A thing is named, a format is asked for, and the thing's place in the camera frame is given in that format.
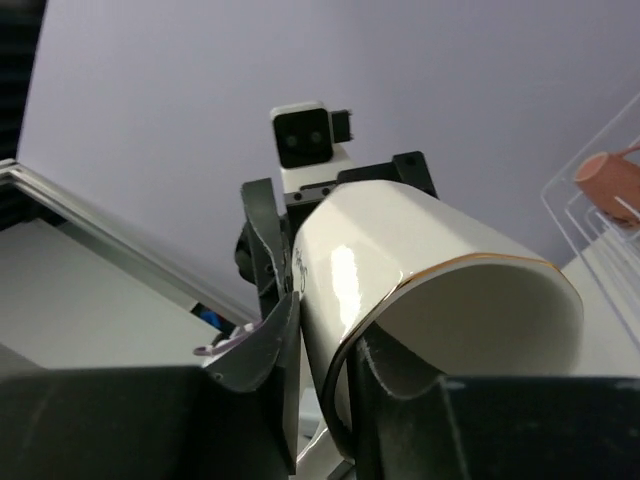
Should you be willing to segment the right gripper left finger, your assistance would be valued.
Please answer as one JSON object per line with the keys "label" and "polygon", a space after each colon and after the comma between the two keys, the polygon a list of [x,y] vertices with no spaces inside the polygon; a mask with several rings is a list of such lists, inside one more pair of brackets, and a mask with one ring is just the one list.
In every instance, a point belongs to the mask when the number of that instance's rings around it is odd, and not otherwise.
{"label": "right gripper left finger", "polygon": [[299,298],[207,367],[1,383],[5,479],[285,479],[296,468]]}

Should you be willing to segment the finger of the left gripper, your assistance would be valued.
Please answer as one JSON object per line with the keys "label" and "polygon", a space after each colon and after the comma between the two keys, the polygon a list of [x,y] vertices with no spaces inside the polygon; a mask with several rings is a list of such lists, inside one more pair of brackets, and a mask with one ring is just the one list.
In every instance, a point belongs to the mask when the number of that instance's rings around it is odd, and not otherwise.
{"label": "finger of the left gripper", "polygon": [[295,316],[290,268],[288,219],[278,211],[272,180],[263,178],[241,187],[247,238],[263,320]]}

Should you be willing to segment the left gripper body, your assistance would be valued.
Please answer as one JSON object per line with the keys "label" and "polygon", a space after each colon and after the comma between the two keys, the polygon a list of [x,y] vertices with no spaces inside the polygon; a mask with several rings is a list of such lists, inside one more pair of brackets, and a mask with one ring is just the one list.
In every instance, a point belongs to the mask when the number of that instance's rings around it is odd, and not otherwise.
{"label": "left gripper body", "polygon": [[339,149],[327,163],[283,169],[286,211],[278,212],[273,181],[262,178],[241,186],[246,221],[239,236],[239,274],[257,290],[260,318],[266,319],[292,290],[294,237],[313,210],[341,184],[388,180],[437,196],[425,157],[414,151],[388,162],[358,167]]}

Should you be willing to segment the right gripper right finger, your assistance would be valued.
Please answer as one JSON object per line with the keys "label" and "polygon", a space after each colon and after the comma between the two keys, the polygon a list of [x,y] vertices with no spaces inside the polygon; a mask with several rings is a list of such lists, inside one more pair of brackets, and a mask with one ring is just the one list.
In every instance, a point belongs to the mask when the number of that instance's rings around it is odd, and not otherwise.
{"label": "right gripper right finger", "polygon": [[635,479],[639,382],[440,375],[385,334],[349,360],[361,479]]}

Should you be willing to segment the white mug gold rim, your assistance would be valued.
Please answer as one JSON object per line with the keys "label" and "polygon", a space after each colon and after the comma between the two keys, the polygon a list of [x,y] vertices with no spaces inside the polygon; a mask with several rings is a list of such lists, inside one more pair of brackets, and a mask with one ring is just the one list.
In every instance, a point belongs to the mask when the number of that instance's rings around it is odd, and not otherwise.
{"label": "white mug gold rim", "polygon": [[346,458],[345,365],[372,325],[450,375],[564,376],[579,364],[583,303],[561,271],[409,185],[337,186],[298,230],[292,274],[319,404]]}

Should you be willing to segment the pink mug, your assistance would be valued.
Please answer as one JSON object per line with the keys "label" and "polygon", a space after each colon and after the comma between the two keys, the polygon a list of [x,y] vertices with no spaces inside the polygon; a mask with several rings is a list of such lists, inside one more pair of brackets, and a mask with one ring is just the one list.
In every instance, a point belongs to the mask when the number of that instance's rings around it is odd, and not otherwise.
{"label": "pink mug", "polygon": [[599,152],[585,159],[574,183],[610,221],[626,230],[639,229],[639,165],[627,159],[639,146]]}

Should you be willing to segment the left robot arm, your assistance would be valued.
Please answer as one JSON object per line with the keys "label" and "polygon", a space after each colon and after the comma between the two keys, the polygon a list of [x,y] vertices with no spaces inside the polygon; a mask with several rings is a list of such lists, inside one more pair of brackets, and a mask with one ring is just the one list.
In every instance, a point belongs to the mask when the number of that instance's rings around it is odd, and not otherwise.
{"label": "left robot arm", "polygon": [[346,157],[326,164],[292,170],[293,185],[284,194],[286,212],[278,212],[272,180],[264,178],[241,186],[246,217],[236,243],[235,262],[241,277],[257,290],[260,319],[266,320],[292,287],[292,248],[295,235],[315,208],[341,184],[389,180],[413,186],[435,198],[424,154],[401,153],[388,162],[355,167]]}

